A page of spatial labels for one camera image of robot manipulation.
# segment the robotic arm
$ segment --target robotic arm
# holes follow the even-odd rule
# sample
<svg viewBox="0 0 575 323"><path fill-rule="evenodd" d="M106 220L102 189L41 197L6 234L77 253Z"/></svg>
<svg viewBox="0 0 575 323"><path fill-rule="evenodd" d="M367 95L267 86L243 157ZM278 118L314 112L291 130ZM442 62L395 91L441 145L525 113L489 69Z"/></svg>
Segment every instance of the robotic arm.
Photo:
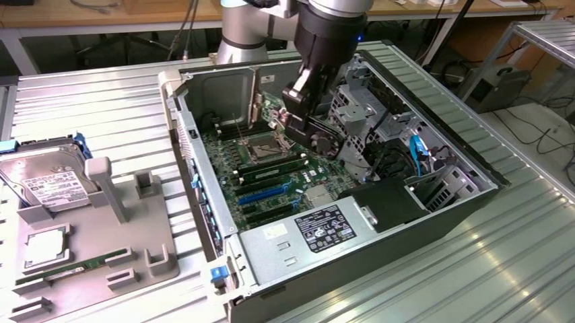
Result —
<svg viewBox="0 0 575 323"><path fill-rule="evenodd" d="M335 157L339 135L313 115L342 65L354 56L374 0L242 1L222 1L219 63L265 59L267 36L294 39L303 63L298 79L282 94L289 112L286 135L321 155ZM295 36L291 25L297 25Z"/></svg>
<svg viewBox="0 0 575 323"><path fill-rule="evenodd" d="M339 151L339 135L314 118L343 64L354 56L373 0L310 0L301 5L295 45L303 58L298 80L283 91L290 118L286 135L326 157Z"/></svg>

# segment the metal workbench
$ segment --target metal workbench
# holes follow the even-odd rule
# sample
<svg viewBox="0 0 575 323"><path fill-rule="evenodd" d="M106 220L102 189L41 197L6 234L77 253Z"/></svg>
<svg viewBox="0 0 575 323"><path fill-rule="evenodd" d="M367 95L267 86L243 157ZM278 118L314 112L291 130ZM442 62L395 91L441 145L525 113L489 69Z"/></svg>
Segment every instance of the metal workbench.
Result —
<svg viewBox="0 0 575 323"><path fill-rule="evenodd" d="M573 194L393 46L365 43L513 186L438 242L275 319L275 322L568 322L575 320ZM295 52L277 52L287 57ZM182 274L174 280L70 314L58 322L225 322L199 278L205 264L165 128L157 74L210 64L166 63L22 77L13 136L79 129L95 155L114 161L115 181L141 169L162 177ZM14 203L2 204L0 262L7 270ZM11 294L7 288L0 289Z"/></svg>
<svg viewBox="0 0 575 323"><path fill-rule="evenodd" d="M460 95L464 100L468 100L472 95L486 70L496 63L514 36L524 38L529 44L534 44L564 64L575 69L575 22L569 20L513 22L486 57L478 72L474 73L474 79ZM509 63L516 63L526 50L528 46L512 57Z"/></svg>

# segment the power supply label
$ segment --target power supply label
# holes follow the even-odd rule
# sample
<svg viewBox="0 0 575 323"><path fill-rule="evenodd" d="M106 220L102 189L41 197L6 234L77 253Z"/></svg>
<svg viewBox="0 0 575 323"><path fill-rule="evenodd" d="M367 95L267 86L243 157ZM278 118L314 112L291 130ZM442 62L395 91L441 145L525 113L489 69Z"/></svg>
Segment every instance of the power supply label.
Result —
<svg viewBox="0 0 575 323"><path fill-rule="evenodd" d="M315 253L357 237L341 208L333 205L297 219L307 246Z"/></svg>

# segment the wooden table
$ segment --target wooden table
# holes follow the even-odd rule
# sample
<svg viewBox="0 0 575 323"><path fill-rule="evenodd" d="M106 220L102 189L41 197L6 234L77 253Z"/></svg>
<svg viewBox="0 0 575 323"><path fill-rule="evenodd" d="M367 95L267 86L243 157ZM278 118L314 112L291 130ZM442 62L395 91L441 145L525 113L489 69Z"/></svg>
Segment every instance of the wooden table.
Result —
<svg viewBox="0 0 575 323"><path fill-rule="evenodd" d="M109 0L93 0L91 3L109 3ZM558 10L557 0L545 0L549 8L549 19ZM425 63L432 60L440 44L442 43L456 21L462 3L445 6L440 17L448 19L438 34L437 41L426 57ZM438 7L433 5L416 5L409 2L399 5L393 0L375 0L369 11L370 21L385 20L428 20L434 19ZM490 0L476 0L468 17L486 17L497 15L533 14L533 8L504 8ZM70 0L37 0L34 6L7 7L0 10L0 40L23 75L38 74L35 62L22 44L22 38L37 36L65 36L81 34L113 34L118 32L150 32L177 30L182 25L185 13L151 13L129 15L123 7L111 8L109 15L94 10L77 7ZM201 0L195 29L222 27L222 7L219 0Z"/></svg>

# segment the circuit board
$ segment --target circuit board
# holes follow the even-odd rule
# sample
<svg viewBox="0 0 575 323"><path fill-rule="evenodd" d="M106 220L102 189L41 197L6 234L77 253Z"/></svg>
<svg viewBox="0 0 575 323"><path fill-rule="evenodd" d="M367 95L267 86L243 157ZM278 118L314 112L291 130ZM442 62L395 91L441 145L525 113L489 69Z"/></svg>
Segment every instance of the circuit board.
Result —
<svg viewBox="0 0 575 323"><path fill-rule="evenodd" d="M203 134L227 206L241 231L310 210L359 185L335 160L315 155L269 126L269 110L281 101L266 96L265 120Z"/></svg>

